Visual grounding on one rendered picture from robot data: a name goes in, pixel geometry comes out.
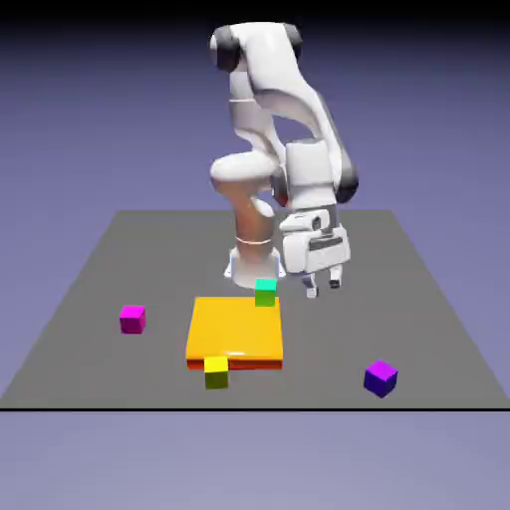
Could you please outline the large orange box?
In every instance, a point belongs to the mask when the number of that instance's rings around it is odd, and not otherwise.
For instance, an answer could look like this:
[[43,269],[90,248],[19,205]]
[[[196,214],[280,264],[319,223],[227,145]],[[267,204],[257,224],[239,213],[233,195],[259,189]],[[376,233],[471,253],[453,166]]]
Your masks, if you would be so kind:
[[185,359],[201,370],[209,358],[223,357],[234,370],[283,367],[280,303],[259,307],[253,297],[197,297],[188,330]]

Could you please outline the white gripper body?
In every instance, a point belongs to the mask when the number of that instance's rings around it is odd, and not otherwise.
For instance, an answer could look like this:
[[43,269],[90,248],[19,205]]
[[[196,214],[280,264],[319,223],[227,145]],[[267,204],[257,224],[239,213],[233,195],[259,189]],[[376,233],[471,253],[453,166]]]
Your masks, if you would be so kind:
[[286,234],[283,253],[287,272],[295,275],[330,269],[351,259],[347,230],[342,225],[329,234],[319,230]]

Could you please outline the small green cube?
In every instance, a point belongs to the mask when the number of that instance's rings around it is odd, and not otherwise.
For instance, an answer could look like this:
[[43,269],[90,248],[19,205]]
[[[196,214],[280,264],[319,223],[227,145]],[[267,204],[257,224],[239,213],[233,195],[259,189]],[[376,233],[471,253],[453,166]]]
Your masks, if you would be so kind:
[[276,303],[277,280],[259,278],[255,280],[255,306],[273,307]]

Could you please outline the small yellow cube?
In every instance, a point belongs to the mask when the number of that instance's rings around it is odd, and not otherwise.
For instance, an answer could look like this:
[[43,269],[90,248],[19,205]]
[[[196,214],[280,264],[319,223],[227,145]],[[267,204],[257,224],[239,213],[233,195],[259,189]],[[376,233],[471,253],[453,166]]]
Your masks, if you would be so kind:
[[229,385],[229,361],[227,357],[209,357],[203,361],[206,389],[224,389]]

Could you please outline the small magenta cube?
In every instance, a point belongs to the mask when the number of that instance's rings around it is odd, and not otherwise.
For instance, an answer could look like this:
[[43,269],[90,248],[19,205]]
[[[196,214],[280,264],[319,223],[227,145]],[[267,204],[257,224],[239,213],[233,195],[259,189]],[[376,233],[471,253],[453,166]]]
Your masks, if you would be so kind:
[[120,327],[123,334],[142,334],[146,324],[144,305],[124,305],[120,312]]

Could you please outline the small purple cube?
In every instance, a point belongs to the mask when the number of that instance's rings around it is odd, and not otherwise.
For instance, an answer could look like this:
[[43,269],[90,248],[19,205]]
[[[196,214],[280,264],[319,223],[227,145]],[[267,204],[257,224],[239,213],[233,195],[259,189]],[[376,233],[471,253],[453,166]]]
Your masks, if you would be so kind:
[[395,388],[398,369],[383,360],[377,360],[366,367],[364,388],[379,398],[385,398]]

